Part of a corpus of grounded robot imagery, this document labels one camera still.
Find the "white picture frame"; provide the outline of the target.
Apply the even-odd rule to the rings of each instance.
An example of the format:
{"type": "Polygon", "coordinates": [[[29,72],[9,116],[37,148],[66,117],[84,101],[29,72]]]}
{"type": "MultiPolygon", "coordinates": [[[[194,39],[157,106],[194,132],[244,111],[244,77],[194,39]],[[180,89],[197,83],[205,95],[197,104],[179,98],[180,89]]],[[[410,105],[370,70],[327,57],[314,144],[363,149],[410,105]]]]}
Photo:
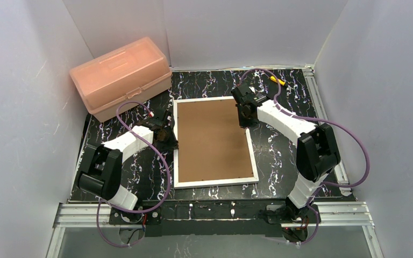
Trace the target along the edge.
{"type": "Polygon", "coordinates": [[[233,97],[174,101],[173,187],[202,188],[257,183],[250,131],[238,123],[233,97]]]}

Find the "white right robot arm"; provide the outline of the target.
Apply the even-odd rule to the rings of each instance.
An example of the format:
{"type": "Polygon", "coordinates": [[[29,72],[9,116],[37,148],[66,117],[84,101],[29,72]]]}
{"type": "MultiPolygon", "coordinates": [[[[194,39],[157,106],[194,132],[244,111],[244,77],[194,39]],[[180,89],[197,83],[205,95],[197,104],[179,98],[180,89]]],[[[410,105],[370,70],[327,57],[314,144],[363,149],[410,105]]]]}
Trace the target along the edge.
{"type": "Polygon", "coordinates": [[[294,211],[305,208],[340,162],[333,128],[296,118],[268,96],[253,92],[245,84],[233,88],[231,94],[236,101],[240,127],[265,123],[295,144],[298,178],[286,199],[286,206],[294,211]]]}

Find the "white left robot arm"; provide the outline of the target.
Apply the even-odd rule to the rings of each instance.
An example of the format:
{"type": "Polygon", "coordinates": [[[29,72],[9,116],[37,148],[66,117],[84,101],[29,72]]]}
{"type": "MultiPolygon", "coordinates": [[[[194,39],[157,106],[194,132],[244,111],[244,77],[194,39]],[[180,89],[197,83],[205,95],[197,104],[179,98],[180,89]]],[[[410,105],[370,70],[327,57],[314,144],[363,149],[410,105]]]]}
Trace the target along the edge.
{"type": "Polygon", "coordinates": [[[171,111],[151,114],[111,141],[87,144],[74,185],[120,210],[133,210],[138,198],[121,185],[122,164],[146,147],[157,153],[178,148],[171,111]]]}

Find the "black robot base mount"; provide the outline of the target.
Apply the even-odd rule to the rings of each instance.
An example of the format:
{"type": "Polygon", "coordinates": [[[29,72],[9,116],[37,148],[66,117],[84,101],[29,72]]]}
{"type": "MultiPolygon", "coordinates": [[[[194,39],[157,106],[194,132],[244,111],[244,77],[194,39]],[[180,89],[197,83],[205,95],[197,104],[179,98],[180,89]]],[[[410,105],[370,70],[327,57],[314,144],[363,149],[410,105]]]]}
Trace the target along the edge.
{"type": "Polygon", "coordinates": [[[293,219],[284,199],[167,200],[145,215],[112,209],[110,225],[144,226],[146,237],[170,235],[289,235],[304,239],[319,218],[308,209],[293,219]]]}

